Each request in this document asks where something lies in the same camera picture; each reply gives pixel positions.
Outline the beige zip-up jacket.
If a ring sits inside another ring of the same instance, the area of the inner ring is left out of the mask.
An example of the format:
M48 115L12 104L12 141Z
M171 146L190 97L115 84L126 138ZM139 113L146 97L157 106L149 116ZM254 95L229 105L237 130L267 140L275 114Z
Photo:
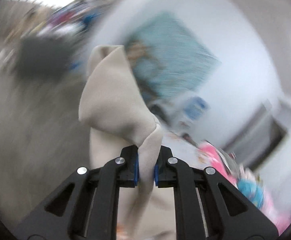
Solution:
M96 46L87 63L79 121L90 128L90 165L104 166L135 145L137 187L119 195L119 234L128 239L175 239L172 189L154 187L163 130L141 97L124 46Z

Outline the floral grey bed sheet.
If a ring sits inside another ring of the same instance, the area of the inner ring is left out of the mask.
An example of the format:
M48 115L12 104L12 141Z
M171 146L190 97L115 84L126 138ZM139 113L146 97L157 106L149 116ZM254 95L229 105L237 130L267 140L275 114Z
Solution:
M210 166L209 157L205 153L170 131L164 132L162 145L169 147L174 157L183 160L190 167L203 170Z

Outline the pink floral blanket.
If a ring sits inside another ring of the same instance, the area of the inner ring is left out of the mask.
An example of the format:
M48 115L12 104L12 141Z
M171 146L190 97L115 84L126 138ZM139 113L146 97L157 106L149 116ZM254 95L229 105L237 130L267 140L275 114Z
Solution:
M279 234L282 234L288 228L291 224L290 215L285 215L278 211L270 192L249 168L244 168L242 164L237 164L234 155L214 147L207 141L199 143L197 148L209 157L210 166L215 168L236 188L240 179L255 181L263 189L264 193L264 203L259 210L276 225Z

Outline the blue water dispenser bottle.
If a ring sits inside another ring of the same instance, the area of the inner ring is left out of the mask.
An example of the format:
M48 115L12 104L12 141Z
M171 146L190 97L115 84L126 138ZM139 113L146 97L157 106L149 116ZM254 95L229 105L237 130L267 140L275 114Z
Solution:
M194 96L186 101L183 112L186 118L191 121L197 120L208 109L207 102L201 97Z

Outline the teal patterned hanging cloth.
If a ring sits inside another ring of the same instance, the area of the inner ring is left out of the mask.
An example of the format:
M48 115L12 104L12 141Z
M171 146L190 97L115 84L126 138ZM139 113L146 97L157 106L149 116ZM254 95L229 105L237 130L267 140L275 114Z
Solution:
M220 64L185 25L162 12L141 25L125 44L146 103L169 100L201 86Z

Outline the dark grey cabinet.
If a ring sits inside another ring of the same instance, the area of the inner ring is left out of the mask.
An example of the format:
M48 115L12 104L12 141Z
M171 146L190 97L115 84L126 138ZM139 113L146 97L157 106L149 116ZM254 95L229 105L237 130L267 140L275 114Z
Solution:
M72 45L63 38L27 36L21 40L15 72L25 79L60 79L72 55Z

